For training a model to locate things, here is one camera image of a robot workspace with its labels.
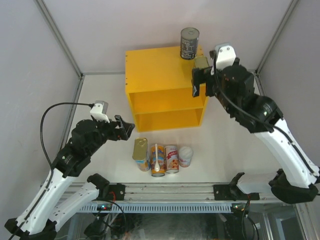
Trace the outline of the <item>gold rectangular tin blue label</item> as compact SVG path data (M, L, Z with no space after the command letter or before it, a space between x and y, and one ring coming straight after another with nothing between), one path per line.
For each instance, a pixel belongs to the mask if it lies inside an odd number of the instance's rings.
M201 55L201 56L196 56L194 58L194 65L193 65L194 68L205 69L205 68L208 68L209 66L210 65L206 56Z

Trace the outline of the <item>black cylindrical can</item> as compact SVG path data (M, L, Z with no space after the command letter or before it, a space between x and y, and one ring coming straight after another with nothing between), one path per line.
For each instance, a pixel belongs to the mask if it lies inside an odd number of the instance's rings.
M200 32L194 27L186 27L180 32L180 56L184 60L192 60L198 50Z

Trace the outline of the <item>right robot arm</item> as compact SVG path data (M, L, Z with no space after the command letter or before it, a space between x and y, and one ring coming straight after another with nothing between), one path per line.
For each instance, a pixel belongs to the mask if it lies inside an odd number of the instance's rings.
M292 136L283 113L269 97L255 93L254 75L236 58L220 70L216 65L192 69L193 97L205 84L205 95L216 97L231 118L260 139L280 164L275 173L238 173L229 183L234 200L247 194L271 193L287 204L312 202L319 191L320 169Z

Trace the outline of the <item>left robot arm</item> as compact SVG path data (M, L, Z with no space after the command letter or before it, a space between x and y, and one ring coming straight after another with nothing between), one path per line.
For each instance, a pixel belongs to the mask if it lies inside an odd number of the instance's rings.
M4 227L21 240L53 240L63 224L92 200L108 199L110 182L95 173L81 190L57 205L63 193L91 162L91 157L107 141L127 141L135 124L120 115L115 120L84 119L76 124L71 137L52 164L42 187L28 208Z

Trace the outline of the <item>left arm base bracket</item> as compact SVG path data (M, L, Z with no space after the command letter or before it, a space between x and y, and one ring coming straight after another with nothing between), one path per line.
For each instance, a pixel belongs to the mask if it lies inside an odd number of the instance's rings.
M125 198L126 186L124 184L109 184L99 191L98 201L123 201Z

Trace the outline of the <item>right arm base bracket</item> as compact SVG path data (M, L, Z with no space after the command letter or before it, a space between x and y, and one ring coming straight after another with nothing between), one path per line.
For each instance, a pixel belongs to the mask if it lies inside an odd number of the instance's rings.
M258 201L259 193L244 193L236 185L230 184L214 184L214 199L216 201Z

